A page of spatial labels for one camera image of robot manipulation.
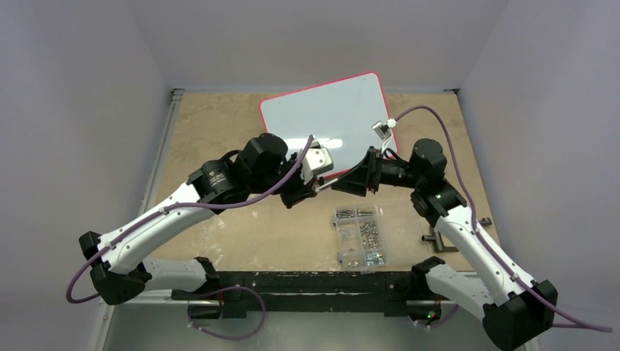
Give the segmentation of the white marker pen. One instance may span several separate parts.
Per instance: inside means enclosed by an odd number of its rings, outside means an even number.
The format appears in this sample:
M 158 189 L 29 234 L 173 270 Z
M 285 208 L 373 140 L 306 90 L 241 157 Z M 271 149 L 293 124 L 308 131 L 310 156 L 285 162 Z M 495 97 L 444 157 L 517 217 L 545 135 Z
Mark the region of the white marker pen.
M 338 178 L 330 179 L 330 180 L 326 181 L 324 184 L 319 185 L 318 187 L 316 187 L 314 191 L 316 193 L 325 191 L 326 189 L 329 189 L 333 184 L 335 184 L 338 181 L 339 181 Z

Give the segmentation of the pink framed whiteboard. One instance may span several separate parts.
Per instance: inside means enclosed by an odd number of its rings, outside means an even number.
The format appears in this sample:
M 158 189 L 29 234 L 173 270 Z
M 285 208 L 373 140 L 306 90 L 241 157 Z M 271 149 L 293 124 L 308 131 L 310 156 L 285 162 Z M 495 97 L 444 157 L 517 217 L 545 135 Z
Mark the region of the pink framed whiteboard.
M 373 130 L 390 118 L 387 99 L 376 72 L 364 72 L 296 91 L 268 97 L 259 105 L 265 130 L 279 136 L 289 152 L 301 150 L 309 135 L 327 148 L 333 169 L 324 174 L 335 178 L 355 166 L 368 147 L 398 150 Z

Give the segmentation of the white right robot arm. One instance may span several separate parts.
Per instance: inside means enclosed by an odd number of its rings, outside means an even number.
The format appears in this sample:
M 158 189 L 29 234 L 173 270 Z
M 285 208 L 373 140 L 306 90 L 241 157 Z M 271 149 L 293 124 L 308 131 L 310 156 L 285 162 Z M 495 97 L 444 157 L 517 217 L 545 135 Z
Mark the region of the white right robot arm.
M 332 189 L 365 196 L 379 185 L 410 188 L 413 208 L 446 237 L 474 268 L 478 279 L 457 273 L 436 257 L 412 268 L 410 287 L 427 298 L 442 295 L 475 316 L 501 350 L 515 350 L 553 326 L 558 292 L 538 282 L 496 244 L 478 222 L 461 193 L 445 178 L 447 159 L 441 144 L 418 140 L 409 160 L 384 159 L 370 147 Z

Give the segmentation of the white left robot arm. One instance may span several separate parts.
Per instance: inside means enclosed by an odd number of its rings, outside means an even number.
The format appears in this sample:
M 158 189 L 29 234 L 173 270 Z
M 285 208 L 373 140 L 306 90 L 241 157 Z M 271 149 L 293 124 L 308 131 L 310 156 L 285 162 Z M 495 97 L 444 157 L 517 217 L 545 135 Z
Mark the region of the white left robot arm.
M 286 207 L 315 196 L 315 184 L 330 170 L 329 151 L 310 137 L 301 151 L 269 133 L 244 148 L 205 162 L 171 195 L 130 223 L 100 235 L 87 232 L 80 248 L 98 297 L 125 303 L 150 290 L 180 290 L 208 299 L 218 289 L 211 261 L 156 259 L 153 253 L 186 229 L 226 210 L 243 208 L 270 195 Z

